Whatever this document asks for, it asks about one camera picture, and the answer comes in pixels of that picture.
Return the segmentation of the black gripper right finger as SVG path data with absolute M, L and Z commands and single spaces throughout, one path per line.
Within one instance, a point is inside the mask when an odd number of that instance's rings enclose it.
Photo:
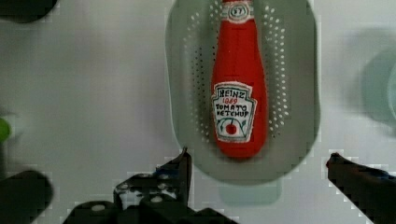
M 388 172 L 332 153 L 328 179 L 374 224 L 395 224 L 396 182 Z

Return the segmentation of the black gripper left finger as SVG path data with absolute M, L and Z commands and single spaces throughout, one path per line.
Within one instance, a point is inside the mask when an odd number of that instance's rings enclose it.
M 174 200 L 188 203 L 191 187 L 192 159 L 187 147 L 169 162 L 157 166 L 152 173 L 134 174 L 113 190 L 114 203 L 120 210 L 138 206 L 149 196 L 165 194 Z

